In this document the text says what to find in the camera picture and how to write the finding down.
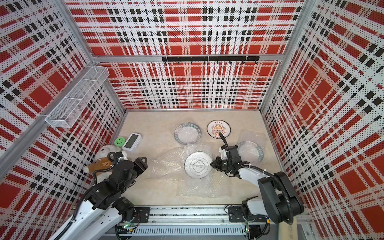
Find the black cable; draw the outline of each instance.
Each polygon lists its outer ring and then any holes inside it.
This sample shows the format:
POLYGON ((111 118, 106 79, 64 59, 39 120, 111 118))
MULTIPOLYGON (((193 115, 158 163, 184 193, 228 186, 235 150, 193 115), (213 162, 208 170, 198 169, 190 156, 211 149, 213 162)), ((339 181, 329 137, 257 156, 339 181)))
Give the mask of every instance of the black cable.
POLYGON ((129 187, 128 188, 130 188, 130 187, 132 187, 133 185, 135 185, 135 183, 136 183, 136 181, 135 180, 133 180, 133 182, 129 185, 129 187))
MULTIPOLYGON (((108 160, 110 160, 112 162, 112 159, 111 159, 111 155, 113 155, 114 159, 113 159, 113 165, 108 168, 108 169, 104 169, 104 170, 96 170, 93 172, 93 179, 94 179, 94 185, 97 184, 97 178, 96 178, 96 173, 97 172, 107 172, 109 170, 111 170, 115 165, 116 163, 118 162, 117 158, 116 158, 116 153, 114 152, 110 152, 108 153, 107 157, 108 157, 108 160)), ((55 240, 59 240, 63 235, 64 233, 66 233, 66 231, 70 228, 70 226, 72 225, 72 223, 74 223, 76 221, 76 216, 77 216, 77 212, 79 211, 79 208, 80 208, 80 205, 81 203, 84 201, 84 198, 85 198, 85 195, 87 195, 89 193, 89 191, 93 188, 90 187, 84 194, 83 196, 80 198, 79 202, 77 203, 76 205, 76 208, 72 214, 72 217, 71 217, 71 220, 68 222, 68 224, 65 226, 65 228, 60 232, 59 235, 57 235, 57 237, 55 238, 55 240)))
POLYGON ((85 195, 87 195, 87 194, 89 193, 89 191, 90 191, 92 188, 93 188, 93 186, 90 187, 90 188, 83 194, 83 196, 80 198, 80 200, 79 200, 79 202, 77 203, 76 208, 75 208, 75 210, 74 210, 74 212, 73 212, 73 214, 72 214, 71 220, 68 222, 68 224, 65 226, 65 228, 60 232, 60 234, 57 235, 57 237, 55 237, 55 240, 59 240, 59 239, 64 235, 64 233, 70 228, 70 226, 72 225, 72 223, 74 223, 74 222, 76 221, 75 218, 76 218, 76 216, 77 216, 77 212, 79 211, 80 205, 81 205, 81 203, 84 201, 85 195))
POLYGON ((232 204, 228 204, 228 205, 226 205, 225 207, 224 207, 224 211, 225 211, 225 209, 227 208, 227 207, 229 207, 229 206, 233 206, 232 204))
POLYGON ((97 184, 97 177, 96 177, 96 173, 98 172, 108 172, 109 170, 111 170, 118 162, 118 159, 116 157, 116 153, 115 152, 110 152, 108 153, 107 155, 107 158, 108 160, 110 160, 111 162, 113 162, 113 165, 108 168, 108 169, 101 169, 101 170, 96 170, 96 171, 93 171, 93 179, 94 179, 94 182, 93 184, 96 185, 97 184))
POLYGON ((133 230, 135 230, 135 229, 139 226, 139 224, 140 224, 141 217, 140 217, 139 214, 137 214, 137 216, 138 216, 138 218, 139 218, 139 220, 138 220, 138 222, 137 222, 137 225, 136 225, 134 228, 132 228, 132 229, 130 230, 130 232, 133 232, 133 230))
POLYGON ((271 230, 271 225, 269 224, 268 220, 269 220, 268 218, 265 219, 265 225, 264 225, 264 227, 263 227, 263 230, 260 232, 260 235, 258 235, 257 237, 254 237, 254 238, 253 238, 254 240, 259 239, 259 238, 261 238, 262 236, 267 235, 267 234, 269 233, 269 231, 271 230))
POLYGON ((224 142, 224 144, 225 144, 225 147, 227 148, 227 152, 226 152, 227 159, 225 160, 225 174, 228 176, 227 171, 228 171, 228 155, 229 155, 229 147, 228 147, 228 143, 227 143, 227 141, 226 141, 224 135, 223 135, 221 132, 219 132, 218 134, 219 134, 221 140, 223 140, 223 142, 224 142))
POLYGON ((226 172, 225 172, 225 174, 226 174, 228 177, 236 177, 236 175, 229 176, 226 172))
MULTIPOLYGON (((126 229, 119 229, 121 232, 120 233, 127 233, 128 232, 128 230, 126 230, 126 229)), ((116 224, 115 225, 115 235, 116 235, 116 238, 118 239, 118 240, 123 240, 121 237, 120 237, 120 233, 119 233, 119 231, 118 231, 118 225, 116 224)), ((130 239, 132 236, 124 236, 123 238, 124 238, 124 240, 128 240, 128 239, 130 239)))
POLYGON ((252 165, 242 165, 242 166, 239 166, 237 167, 235 170, 233 170, 232 172, 236 172, 238 171, 240 168, 245 168, 245 167, 250 167, 250 168, 253 168, 253 169, 256 169, 257 171, 259 172, 262 172, 263 174, 269 176, 271 179, 273 179, 277 185, 279 186, 280 188, 280 191, 283 193, 283 197, 284 197, 284 200, 287 204, 287 209, 288 209, 288 213, 289 213, 289 219, 288 221, 284 220, 284 222, 288 223, 288 224, 293 224, 293 210, 292 210, 292 206, 291 206, 291 202, 289 200, 289 196, 288 196, 288 193, 287 191, 285 190, 283 184, 280 182, 280 180, 273 174, 267 172, 267 171, 264 171, 263 169, 259 168, 259 167, 256 167, 256 166, 252 166, 252 165))

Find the green round object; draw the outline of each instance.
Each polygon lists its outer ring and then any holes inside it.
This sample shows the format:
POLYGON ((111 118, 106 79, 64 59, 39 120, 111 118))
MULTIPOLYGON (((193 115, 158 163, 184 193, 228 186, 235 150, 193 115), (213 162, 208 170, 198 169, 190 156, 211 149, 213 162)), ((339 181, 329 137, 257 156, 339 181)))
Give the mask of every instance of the green round object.
POLYGON ((125 138, 119 137, 115 140, 115 145, 118 147, 122 147, 125 143, 125 138))

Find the red plaid pattern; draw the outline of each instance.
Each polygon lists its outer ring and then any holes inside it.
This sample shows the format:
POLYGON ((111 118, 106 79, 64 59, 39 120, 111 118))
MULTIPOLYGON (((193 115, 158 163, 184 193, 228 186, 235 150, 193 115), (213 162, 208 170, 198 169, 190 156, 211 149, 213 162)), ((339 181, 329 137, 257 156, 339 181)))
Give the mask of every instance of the red plaid pattern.
POLYGON ((0 238, 49 239, 89 188, 83 172, 122 114, 101 87, 71 129, 47 127, 0 182, 0 238))
POLYGON ((318 1, 265 112, 322 239, 384 238, 382 1, 318 1))
MULTIPOLYGON (((0 154, 88 64, 54 1, 0 6, 0 154)), ((46 128, 0 181, 0 239, 48 239, 88 188, 83 173, 121 113, 101 87, 71 129, 46 128)))
POLYGON ((88 63, 52 2, 0 7, 0 155, 88 63))
POLYGON ((283 53, 303 0, 73 1, 95 55, 283 53))
POLYGON ((109 81, 127 109, 258 109, 277 61, 258 64, 103 63, 109 81))

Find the plate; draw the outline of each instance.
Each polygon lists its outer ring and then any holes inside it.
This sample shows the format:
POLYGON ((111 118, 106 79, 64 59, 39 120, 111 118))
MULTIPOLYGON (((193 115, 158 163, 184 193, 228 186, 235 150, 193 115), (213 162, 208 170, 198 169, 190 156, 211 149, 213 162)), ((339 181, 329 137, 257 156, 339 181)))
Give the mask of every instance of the plate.
POLYGON ((242 141, 238 145, 238 152, 242 161, 251 164, 261 163, 264 158, 264 152, 260 145, 251 141, 242 141))
POLYGON ((196 143, 201 137, 201 129, 192 122, 180 124, 174 131, 175 140, 183 145, 196 143))
POLYGON ((184 163, 185 172, 193 178, 203 178, 212 170, 212 158, 205 152, 194 152, 184 163))
POLYGON ((219 139, 220 136, 218 133, 221 132, 224 137, 228 137, 231 133, 231 127, 223 120, 214 120, 208 124, 207 132, 211 137, 219 139))

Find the brown sweater on toy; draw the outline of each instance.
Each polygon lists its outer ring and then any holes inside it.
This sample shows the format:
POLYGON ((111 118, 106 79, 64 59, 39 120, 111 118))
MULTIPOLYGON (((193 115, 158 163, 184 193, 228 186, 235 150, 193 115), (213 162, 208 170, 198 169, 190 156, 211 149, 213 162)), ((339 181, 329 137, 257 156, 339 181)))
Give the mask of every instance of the brown sweater on toy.
POLYGON ((103 158, 100 158, 100 160, 97 160, 96 163, 87 165, 87 167, 88 167, 89 173, 91 174, 96 170, 108 169, 111 167, 111 165, 113 165, 113 162, 108 160, 107 157, 103 157, 103 158))

